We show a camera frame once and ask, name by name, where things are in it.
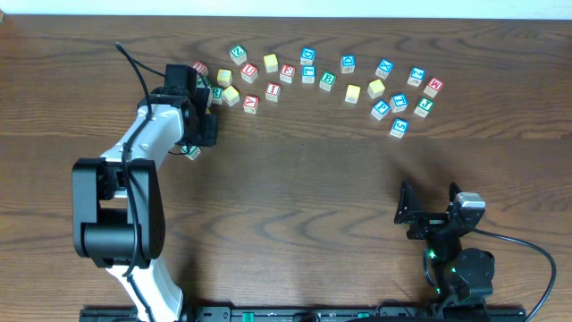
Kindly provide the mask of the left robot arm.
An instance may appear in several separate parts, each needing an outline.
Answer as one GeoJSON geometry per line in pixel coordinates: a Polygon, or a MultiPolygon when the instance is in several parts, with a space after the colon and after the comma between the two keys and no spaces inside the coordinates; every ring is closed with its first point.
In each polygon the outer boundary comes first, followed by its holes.
{"type": "Polygon", "coordinates": [[[217,141],[211,87],[184,64],[169,64],[164,85],[146,90],[122,138],[72,168],[73,245],[115,277],[131,309],[83,309],[82,321],[191,321],[183,290],[161,256],[164,206],[157,171],[175,147],[185,155],[217,141]]]}

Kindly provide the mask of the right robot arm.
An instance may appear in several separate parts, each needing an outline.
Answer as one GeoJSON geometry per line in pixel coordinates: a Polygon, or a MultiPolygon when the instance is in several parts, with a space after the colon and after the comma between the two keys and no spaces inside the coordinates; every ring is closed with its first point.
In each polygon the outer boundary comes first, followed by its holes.
{"type": "Polygon", "coordinates": [[[438,293],[422,314],[439,320],[475,317],[488,321],[486,298],[492,295],[494,256],[489,251],[464,248],[460,238],[475,230],[486,203],[474,192],[449,187],[449,205],[442,213],[422,209],[412,186],[403,182],[394,217],[396,225],[408,225],[410,240],[424,240],[424,274],[438,293]]]}

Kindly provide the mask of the red E block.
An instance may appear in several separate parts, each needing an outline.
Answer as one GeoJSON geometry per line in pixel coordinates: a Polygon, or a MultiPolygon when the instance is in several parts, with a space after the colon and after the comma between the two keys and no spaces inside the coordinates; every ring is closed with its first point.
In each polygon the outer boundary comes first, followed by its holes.
{"type": "Polygon", "coordinates": [[[295,67],[289,64],[283,64],[279,71],[280,81],[291,84],[295,76],[295,67]]]}

